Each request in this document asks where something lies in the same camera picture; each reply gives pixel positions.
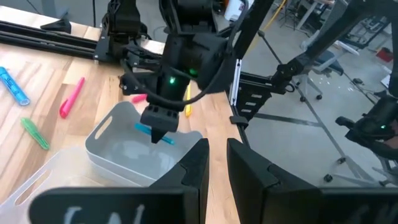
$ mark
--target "clear plastic container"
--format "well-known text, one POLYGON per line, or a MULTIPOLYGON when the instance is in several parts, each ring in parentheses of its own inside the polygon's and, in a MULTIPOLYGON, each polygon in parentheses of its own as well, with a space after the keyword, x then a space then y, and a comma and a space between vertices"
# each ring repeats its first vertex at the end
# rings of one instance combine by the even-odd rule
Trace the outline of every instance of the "clear plastic container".
POLYGON ((140 187, 91 162, 83 149, 64 149, 56 153, 2 205, 1 224, 29 224, 28 209, 32 199, 57 187, 140 187), (17 204, 21 196, 26 199, 17 204))

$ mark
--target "pink marker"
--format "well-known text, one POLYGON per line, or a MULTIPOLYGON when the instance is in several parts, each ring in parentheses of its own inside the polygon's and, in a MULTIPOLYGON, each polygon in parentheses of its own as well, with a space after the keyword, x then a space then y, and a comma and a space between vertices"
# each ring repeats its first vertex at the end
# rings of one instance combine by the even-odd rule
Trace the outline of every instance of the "pink marker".
POLYGON ((135 96, 131 99, 131 103, 139 103, 141 101, 144 101, 147 99, 147 95, 146 94, 140 94, 138 96, 135 96))
POLYGON ((65 102, 62 103, 62 105, 60 107, 61 118, 65 119, 68 116, 69 111, 72 109, 72 106, 75 103, 75 100, 76 100, 77 96, 79 95, 80 90, 83 87, 84 83, 85 83, 85 78, 82 77, 79 80, 79 82, 77 83, 77 86, 76 86, 75 90, 73 91, 73 93, 70 95, 70 97, 67 98, 67 100, 65 100, 65 102))

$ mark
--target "blue highlighter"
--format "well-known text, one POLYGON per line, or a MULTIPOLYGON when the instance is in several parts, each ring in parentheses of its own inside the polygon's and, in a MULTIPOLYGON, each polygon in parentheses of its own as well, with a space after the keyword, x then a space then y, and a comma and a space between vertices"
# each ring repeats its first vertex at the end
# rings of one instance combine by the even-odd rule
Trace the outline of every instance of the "blue highlighter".
MULTIPOLYGON (((136 123, 136 124, 134 125, 134 127, 135 127, 137 130, 142 131, 143 133, 146 133, 146 134, 148 134, 148 135, 151 134, 150 128, 148 128, 147 126, 144 126, 143 124, 136 123)), ((174 140, 173 140, 173 139, 170 139, 169 137, 163 136, 163 137, 162 137, 162 140, 165 141, 165 142, 167 142, 167 143, 169 143, 169 144, 172 145, 172 146, 174 145, 174 140)))

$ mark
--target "reflective floor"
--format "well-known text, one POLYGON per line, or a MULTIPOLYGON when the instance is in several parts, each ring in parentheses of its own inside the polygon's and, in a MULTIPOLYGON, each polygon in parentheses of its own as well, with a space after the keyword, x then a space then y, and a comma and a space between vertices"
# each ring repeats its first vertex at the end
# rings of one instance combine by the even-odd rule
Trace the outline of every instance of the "reflective floor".
MULTIPOLYGON (((31 0, 41 11, 42 0, 31 0)), ((106 11, 108 0, 96 0, 96 25, 106 11)), ((2 0, 0 4, 30 12, 32 7, 25 0, 2 0)), ((91 1, 56 0, 57 7, 68 7, 69 18, 73 22, 93 25, 91 1)), ((165 41, 166 35, 161 27, 165 25, 160 16, 157 0, 137 0, 141 21, 146 23, 149 34, 158 41, 165 41)), ((267 15, 265 22, 272 14, 267 15)), ((218 18, 220 27, 228 25, 222 17, 218 18)), ((299 45, 308 37, 302 32, 280 26, 275 21, 268 30, 266 38, 283 62, 288 62, 302 50, 299 45)), ((340 60, 346 75, 332 73, 331 78, 310 74, 310 78, 323 92, 323 99, 316 100, 316 93, 308 91, 306 103, 300 102, 298 91, 283 96, 274 95, 261 108, 246 130, 251 147, 262 156, 315 185, 325 185, 323 176, 334 167, 342 155, 352 157, 363 169, 375 178, 384 180, 372 167, 381 167, 380 162, 369 150, 345 139, 346 128, 335 124, 335 119, 345 116, 352 120, 360 118, 372 107, 372 102, 356 90, 350 78, 360 78, 364 88, 380 91, 380 84, 387 74, 374 54, 368 50, 360 51, 360 56, 344 55, 340 60)), ((249 73, 273 75, 278 65, 262 40, 259 40, 243 59, 243 70, 249 73)), ((352 175, 347 165, 339 166, 340 174, 352 175)), ((330 186, 350 186, 344 181, 333 181, 330 186)))

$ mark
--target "wooden table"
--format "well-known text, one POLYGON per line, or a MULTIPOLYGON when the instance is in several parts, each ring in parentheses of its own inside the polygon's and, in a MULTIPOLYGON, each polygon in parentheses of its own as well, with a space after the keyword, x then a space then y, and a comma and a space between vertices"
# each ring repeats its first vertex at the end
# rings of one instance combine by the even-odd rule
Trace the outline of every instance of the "wooden table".
MULTIPOLYGON (((0 6, 0 20, 39 27, 55 19, 0 6)), ((98 40, 100 30, 72 24, 72 35, 98 40)), ((148 42, 146 48, 161 53, 163 44, 148 42)), ((0 66, 9 69, 30 97, 29 106, 20 107, 0 85, 0 202, 24 183, 58 150, 78 146, 84 150, 87 135, 110 109, 131 96, 122 96, 118 75, 120 67, 98 65, 93 60, 24 49, 0 44, 0 66), (58 110, 81 77, 86 83, 67 119, 58 110), (29 117, 39 128, 51 148, 45 151, 24 131, 22 117, 29 117)), ((192 95, 198 89, 192 86, 192 95)), ((143 110, 141 103, 137 110, 143 110)), ((206 95, 192 105, 187 119, 180 116, 181 131, 197 130, 210 143, 210 184, 207 223, 239 223, 229 184, 226 140, 240 140, 239 131, 229 122, 232 115, 225 93, 206 95)))

